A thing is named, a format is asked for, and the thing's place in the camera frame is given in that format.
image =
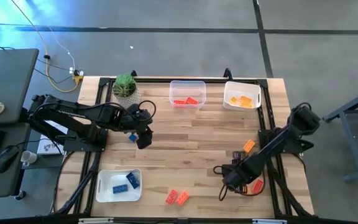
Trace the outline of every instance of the potted plant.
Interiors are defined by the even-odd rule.
[[[133,104],[139,104],[142,99],[134,77],[130,73],[117,76],[112,86],[112,92],[118,103],[125,108]]]

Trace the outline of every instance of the red block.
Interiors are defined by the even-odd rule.
[[[178,192],[176,190],[171,190],[171,193],[169,193],[167,199],[165,200],[165,202],[167,202],[168,204],[173,204],[173,202],[175,201],[175,198],[178,196]]]
[[[186,103],[192,104],[192,105],[197,105],[198,104],[198,102],[195,99],[193,99],[192,97],[188,97],[187,100],[186,100]]]
[[[177,199],[178,205],[183,205],[186,200],[189,198],[189,194],[187,192],[183,192]]]
[[[258,192],[260,192],[260,190],[262,189],[264,182],[257,179],[256,182],[254,183],[254,185],[252,186],[252,193],[256,194]]]
[[[173,103],[176,103],[176,104],[186,104],[186,102],[183,101],[183,100],[174,100]]]

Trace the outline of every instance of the white cup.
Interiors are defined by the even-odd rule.
[[[31,163],[34,163],[37,160],[37,155],[33,152],[24,151],[22,153],[22,158],[20,159],[23,162],[23,166],[29,166]]]

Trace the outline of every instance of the green succulent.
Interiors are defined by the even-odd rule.
[[[112,92],[118,97],[131,96],[135,91],[136,82],[130,73],[118,75],[112,86]]]

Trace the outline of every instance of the computer mouse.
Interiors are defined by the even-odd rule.
[[[11,166],[13,160],[16,158],[19,153],[19,148],[17,146],[8,146],[0,153],[0,173],[8,170]]]

